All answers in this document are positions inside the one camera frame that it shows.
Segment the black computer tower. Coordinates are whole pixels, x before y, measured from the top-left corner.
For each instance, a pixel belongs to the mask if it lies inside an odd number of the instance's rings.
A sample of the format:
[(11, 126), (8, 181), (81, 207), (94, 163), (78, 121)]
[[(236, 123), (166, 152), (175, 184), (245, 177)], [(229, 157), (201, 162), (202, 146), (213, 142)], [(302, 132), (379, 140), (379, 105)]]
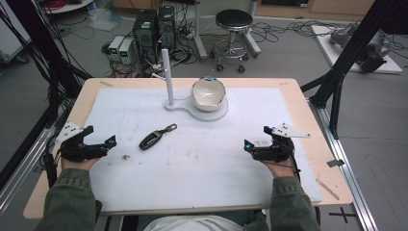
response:
[(154, 10), (140, 10), (133, 26), (133, 34), (137, 44), (140, 60), (145, 64), (155, 64), (158, 40), (157, 15)]
[(162, 47), (175, 48), (175, 9), (173, 6), (161, 6), (158, 10), (159, 35)]

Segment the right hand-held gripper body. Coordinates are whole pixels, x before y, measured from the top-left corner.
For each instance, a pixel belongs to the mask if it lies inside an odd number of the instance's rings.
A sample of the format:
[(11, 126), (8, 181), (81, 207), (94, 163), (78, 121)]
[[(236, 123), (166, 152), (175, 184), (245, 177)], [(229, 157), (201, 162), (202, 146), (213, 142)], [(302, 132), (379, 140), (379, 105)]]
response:
[(293, 138), (310, 138), (311, 134), (301, 131), (282, 123), (279, 126), (271, 127), (274, 136), (271, 137), (270, 146), (259, 146), (255, 144), (254, 150), (251, 152), (251, 156), (256, 161), (273, 161), (282, 162), (294, 155)]

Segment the person's body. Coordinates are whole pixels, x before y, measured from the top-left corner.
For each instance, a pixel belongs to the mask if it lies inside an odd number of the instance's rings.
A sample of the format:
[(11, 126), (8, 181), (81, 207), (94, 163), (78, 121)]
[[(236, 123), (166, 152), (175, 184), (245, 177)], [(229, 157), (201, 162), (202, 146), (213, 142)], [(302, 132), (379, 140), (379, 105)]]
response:
[(140, 216), (137, 231), (269, 231), (262, 211)]

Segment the white eggshell-shaped bowl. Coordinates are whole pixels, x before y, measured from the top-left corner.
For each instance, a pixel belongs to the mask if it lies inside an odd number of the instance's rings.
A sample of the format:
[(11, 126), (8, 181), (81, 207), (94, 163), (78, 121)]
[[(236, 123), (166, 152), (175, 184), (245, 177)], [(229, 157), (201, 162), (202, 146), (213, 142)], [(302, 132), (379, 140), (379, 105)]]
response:
[(201, 77), (191, 87), (192, 103), (204, 112), (217, 110), (225, 94), (225, 86), (215, 77)]

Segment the white power supply box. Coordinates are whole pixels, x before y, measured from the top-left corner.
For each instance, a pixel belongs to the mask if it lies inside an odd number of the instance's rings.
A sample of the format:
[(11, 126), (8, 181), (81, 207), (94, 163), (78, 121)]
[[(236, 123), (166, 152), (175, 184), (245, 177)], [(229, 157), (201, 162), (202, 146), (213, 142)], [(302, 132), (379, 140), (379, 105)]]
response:
[(111, 44), (108, 47), (109, 50), (109, 58), (112, 61), (119, 62), (120, 61), (120, 56), (119, 56), (119, 48), (121, 46), (121, 43), (124, 40), (124, 36), (116, 36)]
[(133, 50), (133, 42), (126, 38), (119, 48), (119, 56), (123, 64), (131, 64), (134, 60), (135, 54)]

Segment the black machine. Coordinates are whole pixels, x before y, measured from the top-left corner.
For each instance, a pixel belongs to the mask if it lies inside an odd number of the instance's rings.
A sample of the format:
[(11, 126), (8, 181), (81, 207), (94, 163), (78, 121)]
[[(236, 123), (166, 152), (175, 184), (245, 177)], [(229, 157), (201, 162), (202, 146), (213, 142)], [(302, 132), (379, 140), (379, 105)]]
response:
[(380, 32), (377, 32), (359, 55), (356, 64), (365, 73), (373, 73), (382, 64), (387, 62), (384, 57), (390, 51), (390, 40)]

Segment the white stand with pole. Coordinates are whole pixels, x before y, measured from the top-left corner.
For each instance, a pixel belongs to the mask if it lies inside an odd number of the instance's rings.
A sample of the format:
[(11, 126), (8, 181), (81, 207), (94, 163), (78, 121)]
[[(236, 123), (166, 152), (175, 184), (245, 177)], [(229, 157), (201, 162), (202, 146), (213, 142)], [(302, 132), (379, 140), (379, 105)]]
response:
[(191, 97), (191, 87), (190, 87), (190, 95), (184, 99), (176, 99), (173, 93), (173, 85), (172, 85), (172, 76), (171, 76), (171, 67), (170, 67), (170, 60), (169, 60), (169, 52), (166, 48), (162, 50), (162, 59), (164, 63), (164, 76), (160, 76), (154, 74), (154, 77), (162, 79), (166, 82), (166, 91), (167, 91), (167, 101), (164, 103), (164, 107), (170, 111), (185, 111), (190, 114), (193, 118), (204, 121), (204, 122), (213, 122), (222, 119), (228, 113), (228, 100), (225, 94), (225, 98), (221, 103), (221, 106), (212, 112), (204, 112), (199, 110), (194, 106), (192, 103)]

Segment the person's right hand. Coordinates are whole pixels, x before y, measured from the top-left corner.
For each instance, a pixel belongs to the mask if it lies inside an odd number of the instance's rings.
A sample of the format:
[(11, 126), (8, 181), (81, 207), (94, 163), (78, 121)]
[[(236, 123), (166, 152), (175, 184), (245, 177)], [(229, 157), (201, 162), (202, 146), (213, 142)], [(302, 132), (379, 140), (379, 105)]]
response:
[(290, 159), (279, 163), (273, 161), (263, 161), (263, 164), (269, 169), (274, 179), (282, 177), (295, 177), (292, 161)]

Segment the clear plastic bag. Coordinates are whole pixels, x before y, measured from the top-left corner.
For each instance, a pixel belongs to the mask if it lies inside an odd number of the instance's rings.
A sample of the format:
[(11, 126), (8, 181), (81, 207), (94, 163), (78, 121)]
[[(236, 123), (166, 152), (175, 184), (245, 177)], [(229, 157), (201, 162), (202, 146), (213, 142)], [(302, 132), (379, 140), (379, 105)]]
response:
[(122, 18), (109, 9), (93, 9), (88, 11), (92, 29), (110, 32), (118, 27)]

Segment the black car key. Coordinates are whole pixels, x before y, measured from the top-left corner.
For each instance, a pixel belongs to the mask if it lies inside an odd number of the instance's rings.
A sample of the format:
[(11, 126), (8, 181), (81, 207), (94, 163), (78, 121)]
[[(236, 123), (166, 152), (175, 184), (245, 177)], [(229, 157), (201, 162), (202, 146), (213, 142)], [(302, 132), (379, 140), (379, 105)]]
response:
[(141, 150), (147, 150), (155, 145), (163, 136), (163, 134), (175, 130), (177, 125), (175, 123), (168, 125), (165, 129), (155, 130), (147, 135), (139, 144)]

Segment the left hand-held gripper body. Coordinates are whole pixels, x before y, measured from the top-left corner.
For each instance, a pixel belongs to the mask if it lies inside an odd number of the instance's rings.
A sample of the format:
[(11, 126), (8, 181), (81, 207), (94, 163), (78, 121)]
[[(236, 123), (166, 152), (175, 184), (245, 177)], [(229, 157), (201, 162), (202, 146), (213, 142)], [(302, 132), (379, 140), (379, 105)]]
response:
[(71, 162), (83, 162), (85, 160), (97, 159), (107, 155), (108, 151), (103, 143), (85, 144), (82, 133), (84, 127), (67, 121), (57, 136), (55, 143), (60, 144), (59, 153)]

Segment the white floor board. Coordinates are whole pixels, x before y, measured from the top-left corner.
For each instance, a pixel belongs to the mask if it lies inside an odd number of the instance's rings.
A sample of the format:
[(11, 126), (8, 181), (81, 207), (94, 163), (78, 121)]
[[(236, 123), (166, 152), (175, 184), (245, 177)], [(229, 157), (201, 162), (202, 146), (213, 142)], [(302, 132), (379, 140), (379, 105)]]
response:
[[(334, 28), (313, 25), (312, 31), (316, 34), (316, 40), (318, 41), (319, 47), (323, 51), (327, 61), (333, 66), (343, 51), (339, 44), (331, 44), (329, 42), (330, 36), (334, 32)], [(379, 66), (375, 70), (375, 73), (399, 74), (402, 72), (399, 65), (389, 55), (386, 55), (384, 60), (386, 62)]]

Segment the black round stool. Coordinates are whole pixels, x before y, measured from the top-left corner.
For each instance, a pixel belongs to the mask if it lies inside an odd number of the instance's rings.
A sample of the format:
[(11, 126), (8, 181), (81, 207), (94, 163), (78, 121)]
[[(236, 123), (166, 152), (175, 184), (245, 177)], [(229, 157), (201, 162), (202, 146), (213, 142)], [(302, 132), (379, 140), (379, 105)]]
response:
[(253, 22), (252, 16), (242, 10), (224, 10), (216, 15), (216, 25), (229, 32), (228, 38), (219, 40), (210, 51), (210, 58), (217, 59), (217, 71), (222, 71), (223, 60), (238, 60), (238, 72), (244, 73), (242, 62), (249, 59), (246, 45), (236, 40), (236, 34), (244, 32)]

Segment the wooden stick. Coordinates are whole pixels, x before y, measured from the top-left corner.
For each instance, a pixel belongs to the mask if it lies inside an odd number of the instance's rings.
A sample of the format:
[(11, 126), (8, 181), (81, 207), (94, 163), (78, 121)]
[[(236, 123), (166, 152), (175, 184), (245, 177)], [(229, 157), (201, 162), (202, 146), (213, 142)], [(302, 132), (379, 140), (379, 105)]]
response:
[(335, 199), (340, 200), (340, 197), (333, 192), (326, 184), (324, 184), (322, 181), (320, 181), (318, 178), (316, 179), (316, 181), (327, 191), (329, 192)]

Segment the white foam mat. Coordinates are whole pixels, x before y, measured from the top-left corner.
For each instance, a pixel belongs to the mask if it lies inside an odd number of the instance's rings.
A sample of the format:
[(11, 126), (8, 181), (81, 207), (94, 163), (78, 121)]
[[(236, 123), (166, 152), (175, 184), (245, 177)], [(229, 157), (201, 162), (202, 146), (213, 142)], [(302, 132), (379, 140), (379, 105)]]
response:
[[(248, 140), (268, 146), (265, 126), (292, 122), (278, 88), (229, 88), (228, 113), (203, 122), (169, 112), (164, 89), (103, 89), (88, 125), (88, 144), (115, 136), (116, 146), (90, 171), (95, 197), (106, 214), (267, 207), (272, 177), (243, 149)], [(151, 148), (140, 142), (175, 123)]]

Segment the black metal frame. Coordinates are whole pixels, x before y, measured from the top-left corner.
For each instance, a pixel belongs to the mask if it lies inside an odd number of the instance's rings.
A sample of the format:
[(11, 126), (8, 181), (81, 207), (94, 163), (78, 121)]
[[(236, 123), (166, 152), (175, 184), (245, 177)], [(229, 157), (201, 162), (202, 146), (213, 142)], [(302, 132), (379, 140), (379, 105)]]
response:
[(5, 0), (17, 21), (22, 25), (31, 41), (25, 39), (13, 26), (0, 3), (0, 18), (26, 49), (38, 68), (42, 78), (48, 83), (47, 99), (49, 106), (45, 112), (46, 124), (58, 119), (59, 109), (70, 112), (83, 84), (91, 75), (72, 64), (70, 53), (60, 36), (57, 39), (63, 46), (63, 55), (52, 37), (53, 30), (45, 22), (34, 0)]
[(329, 131), (336, 140), (339, 138), (338, 120), (346, 74), (379, 29), (389, 24), (391, 34), (402, 34), (402, 26), (408, 26), (408, 19), (403, 22), (402, 17), (398, 17), (399, 14), (403, 15), (403, 8), (407, 9), (408, 15), (408, 0), (374, 0), (334, 65), (324, 75), (300, 88), (305, 92), (319, 87), (310, 97), (311, 103), (318, 108), (325, 108), (327, 100), (332, 97)]

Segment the person's left hand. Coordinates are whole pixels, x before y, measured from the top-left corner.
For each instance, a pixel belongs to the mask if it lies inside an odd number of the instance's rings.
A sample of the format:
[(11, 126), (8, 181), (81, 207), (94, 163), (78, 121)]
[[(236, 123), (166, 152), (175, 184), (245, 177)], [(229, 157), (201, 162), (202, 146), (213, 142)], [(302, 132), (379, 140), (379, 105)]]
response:
[(83, 162), (71, 162), (65, 158), (62, 158), (62, 169), (81, 169), (91, 170), (91, 168), (98, 162), (98, 159), (85, 160)]

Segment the aluminium rail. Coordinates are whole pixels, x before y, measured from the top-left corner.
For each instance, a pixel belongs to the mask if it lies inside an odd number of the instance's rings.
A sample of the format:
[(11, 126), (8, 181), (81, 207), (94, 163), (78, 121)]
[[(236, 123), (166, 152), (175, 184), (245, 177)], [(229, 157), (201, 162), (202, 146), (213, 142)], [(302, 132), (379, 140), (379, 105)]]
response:
[(348, 188), (352, 194), (352, 207), (355, 211), (356, 218), (359, 220), (363, 231), (378, 231), (376, 222), (371, 214), (370, 208), (364, 195), (359, 187), (358, 181), (352, 170), (350, 162), (346, 156), (342, 143), (339, 139), (336, 139), (333, 133), (329, 129), (330, 115), (324, 108), (319, 108), (313, 105), (310, 100), (307, 100), (322, 134), (324, 135), (328, 146), (336, 161), (343, 161), (339, 165), (340, 172), (343, 174)]
[(24, 157), (21, 163), (13, 172), (5, 187), (0, 191), (0, 217), (7, 210), (18, 190), (34, 170), (41, 153), (45, 150), (47, 141), (53, 133), (53, 129), (44, 129), (34, 139), (34, 142), (29, 146), (28, 150), (23, 152)]

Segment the grey machine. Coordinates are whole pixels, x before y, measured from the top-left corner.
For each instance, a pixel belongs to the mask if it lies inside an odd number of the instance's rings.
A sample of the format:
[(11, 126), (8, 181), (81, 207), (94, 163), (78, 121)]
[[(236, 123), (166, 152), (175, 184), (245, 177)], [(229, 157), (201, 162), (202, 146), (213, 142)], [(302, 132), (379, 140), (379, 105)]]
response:
[(358, 25), (356, 23), (349, 23), (342, 30), (334, 31), (330, 36), (329, 43), (332, 45), (338, 44), (342, 49), (344, 49), (357, 28)]

